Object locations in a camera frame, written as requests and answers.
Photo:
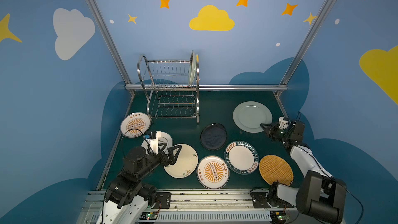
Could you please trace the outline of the white plate with black motif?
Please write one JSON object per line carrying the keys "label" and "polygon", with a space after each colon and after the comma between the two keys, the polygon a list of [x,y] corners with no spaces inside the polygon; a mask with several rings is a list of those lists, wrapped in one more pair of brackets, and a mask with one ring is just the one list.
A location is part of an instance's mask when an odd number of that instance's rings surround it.
{"label": "white plate with black motif", "polygon": [[[173,139],[172,137],[165,133],[165,132],[161,132],[161,137],[159,138],[159,145],[160,144],[168,144],[169,146],[173,146]],[[146,143],[145,141],[142,142],[142,147],[145,149],[146,154],[148,154],[147,150],[146,150]]]}

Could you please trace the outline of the green circuit board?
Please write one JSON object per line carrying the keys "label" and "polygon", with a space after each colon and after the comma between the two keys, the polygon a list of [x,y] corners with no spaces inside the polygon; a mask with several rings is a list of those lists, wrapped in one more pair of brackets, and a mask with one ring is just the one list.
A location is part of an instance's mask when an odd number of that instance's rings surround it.
{"label": "green circuit board", "polygon": [[270,212],[271,224],[285,224],[289,217],[284,212]]}
{"label": "green circuit board", "polygon": [[158,214],[155,212],[143,212],[139,218],[140,221],[155,221],[158,218]]}

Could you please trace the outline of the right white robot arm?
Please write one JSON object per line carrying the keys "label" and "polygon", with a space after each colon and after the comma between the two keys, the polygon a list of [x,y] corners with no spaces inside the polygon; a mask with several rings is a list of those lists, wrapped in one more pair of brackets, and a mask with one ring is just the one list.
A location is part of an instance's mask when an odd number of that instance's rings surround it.
{"label": "right white robot arm", "polygon": [[278,122],[260,126],[272,141],[282,142],[304,176],[299,188],[293,188],[289,183],[273,182],[266,195],[268,205],[276,208],[290,204],[301,214],[325,223],[340,224],[344,215],[346,184],[327,172],[303,142],[305,124],[281,117]]}

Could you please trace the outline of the cream floral plate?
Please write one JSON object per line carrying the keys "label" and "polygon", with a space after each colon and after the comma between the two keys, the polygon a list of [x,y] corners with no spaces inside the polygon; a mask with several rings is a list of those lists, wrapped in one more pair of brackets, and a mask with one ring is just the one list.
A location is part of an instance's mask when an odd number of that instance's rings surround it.
{"label": "cream floral plate", "polygon": [[182,149],[174,165],[164,167],[166,173],[173,178],[185,178],[191,175],[197,168],[198,154],[196,150],[187,144],[181,144]]}

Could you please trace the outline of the large pale green plate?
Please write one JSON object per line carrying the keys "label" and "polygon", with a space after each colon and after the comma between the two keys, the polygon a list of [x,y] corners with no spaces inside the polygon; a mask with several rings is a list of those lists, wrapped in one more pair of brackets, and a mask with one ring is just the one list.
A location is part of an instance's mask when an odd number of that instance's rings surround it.
{"label": "large pale green plate", "polygon": [[263,131],[260,124],[271,124],[273,116],[265,105],[255,101],[247,101],[235,108],[233,120],[245,132],[260,133]]}

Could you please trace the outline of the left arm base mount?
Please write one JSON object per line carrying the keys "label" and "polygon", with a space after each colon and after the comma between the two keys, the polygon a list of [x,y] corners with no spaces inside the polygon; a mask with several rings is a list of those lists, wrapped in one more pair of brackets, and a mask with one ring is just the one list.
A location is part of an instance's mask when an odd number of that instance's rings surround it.
{"label": "left arm base mount", "polygon": [[148,208],[150,209],[169,209],[171,205],[170,192],[158,192],[149,198]]}

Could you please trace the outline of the yellow woven plate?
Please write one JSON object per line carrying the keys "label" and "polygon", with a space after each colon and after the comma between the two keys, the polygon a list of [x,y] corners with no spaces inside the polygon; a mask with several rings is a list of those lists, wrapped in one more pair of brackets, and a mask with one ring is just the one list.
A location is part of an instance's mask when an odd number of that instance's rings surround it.
{"label": "yellow woven plate", "polygon": [[290,185],[294,180],[293,171],[283,158],[276,155],[267,155],[260,160],[259,171],[261,177],[271,185],[279,182]]}

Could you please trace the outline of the right aluminium upright post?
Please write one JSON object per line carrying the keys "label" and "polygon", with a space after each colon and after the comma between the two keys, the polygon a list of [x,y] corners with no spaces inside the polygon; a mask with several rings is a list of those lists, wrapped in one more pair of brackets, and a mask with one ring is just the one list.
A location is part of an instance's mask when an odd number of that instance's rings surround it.
{"label": "right aluminium upright post", "polygon": [[333,8],[335,2],[337,0],[325,0],[318,12],[318,17],[315,19],[313,24],[311,25],[308,33],[306,34],[297,54],[294,56],[292,62],[290,63],[285,75],[283,76],[280,85],[287,86],[290,79],[292,78],[294,72],[296,71],[298,65],[304,58],[306,52],[308,51],[310,45],[312,44],[313,40],[315,39],[318,31],[322,27],[323,22],[327,18],[329,12]]}

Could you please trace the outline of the right green circuit board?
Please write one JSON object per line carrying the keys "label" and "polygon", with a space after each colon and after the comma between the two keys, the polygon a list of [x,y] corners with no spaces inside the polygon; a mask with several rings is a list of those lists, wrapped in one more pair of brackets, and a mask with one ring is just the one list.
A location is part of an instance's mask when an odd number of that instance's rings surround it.
{"label": "right green circuit board", "polygon": [[271,224],[285,224],[289,217],[284,212],[270,212]]}

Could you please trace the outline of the orange sunburst plate front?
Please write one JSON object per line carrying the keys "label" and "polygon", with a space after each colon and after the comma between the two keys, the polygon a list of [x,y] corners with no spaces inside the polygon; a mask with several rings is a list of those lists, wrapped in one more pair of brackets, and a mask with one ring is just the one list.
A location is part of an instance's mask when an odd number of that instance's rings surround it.
{"label": "orange sunburst plate front", "polygon": [[207,189],[221,189],[230,178],[229,167],[218,156],[204,157],[198,164],[197,177],[199,182]]}

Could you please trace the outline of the aluminium upright post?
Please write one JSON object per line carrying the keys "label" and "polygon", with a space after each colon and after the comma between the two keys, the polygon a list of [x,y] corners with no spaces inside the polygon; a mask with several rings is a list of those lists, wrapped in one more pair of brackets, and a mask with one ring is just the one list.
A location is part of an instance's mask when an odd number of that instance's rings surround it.
{"label": "aluminium upright post", "polygon": [[124,66],[124,63],[122,61],[122,58],[119,54],[119,51],[117,50],[117,47],[115,45],[115,42],[113,41],[111,34],[109,32],[109,29],[105,23],[105,20],[101,14],[100,8],[98,7],[98,4],[96,2],[96,0],[85,0],[94,19],[95,22],[104,38],[104,41],[116,63],[116,66],[124,80],[125,84],[130,84],[131,80],[130,77],[128,75],[128,72]]}
{"label": "aluminium upright post", "polygon": [[337,0],[325,0],[318,12],[318,17],[315,19],[313,24],[311,25],[308,33],[306,34],[297,54],[294,56],[292,62],[290,63],[285,75],[283,76],[280,85],[287,86],[290,79],[292,78],[294,72],[296,71],[298,65],[304,58],[306,52],[308,51],[310,45],[312,44],[313,40],[315,39],[318,31],[322,27],[323,22],[327,18],[329,12],[333,8],[335,2]]}

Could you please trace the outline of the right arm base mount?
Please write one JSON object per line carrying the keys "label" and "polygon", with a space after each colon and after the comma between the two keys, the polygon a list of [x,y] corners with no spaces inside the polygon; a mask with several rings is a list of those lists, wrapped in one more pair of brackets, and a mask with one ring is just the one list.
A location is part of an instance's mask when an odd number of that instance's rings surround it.
{"label": "right arm base mount", "polygon": [[254,208],[280,208],[281,203],[274,201],[268,197],[268,191],[253,191],[249,193],[252,197]]}

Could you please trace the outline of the left green circuit board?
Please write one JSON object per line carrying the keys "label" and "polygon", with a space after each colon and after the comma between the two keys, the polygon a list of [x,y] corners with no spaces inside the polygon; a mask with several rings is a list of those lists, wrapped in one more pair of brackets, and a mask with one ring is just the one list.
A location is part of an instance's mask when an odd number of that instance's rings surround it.
{"label": "left green circuit board", "polygon": [[143,212],[139,218],[140,221],[155,221],[158,218],[158,214],[155,212]]}

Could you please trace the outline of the green rim Hao Wei plate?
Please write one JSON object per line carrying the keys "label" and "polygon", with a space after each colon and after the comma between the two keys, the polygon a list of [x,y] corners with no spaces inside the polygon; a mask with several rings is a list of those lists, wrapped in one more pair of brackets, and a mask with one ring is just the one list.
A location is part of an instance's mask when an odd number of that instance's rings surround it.
{"label": "green rim Hao Wei plate", "polygon": [[239,175],[253,173],[260,162],[256,149],[244,141],[230,143],[224,152],[224,158],[228,167]]}

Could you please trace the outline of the orange sunburst plate by rack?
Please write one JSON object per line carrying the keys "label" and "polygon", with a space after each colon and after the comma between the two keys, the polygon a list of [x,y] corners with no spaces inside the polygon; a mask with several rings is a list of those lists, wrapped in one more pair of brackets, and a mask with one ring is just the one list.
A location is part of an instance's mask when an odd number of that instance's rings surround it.
{"label": "orange sunburst plate by rack", "polygon": [[126,116],[121,122],[121,133],[128,138],[137,138],[148,131],[151,119],[147,114],[137,112]]}

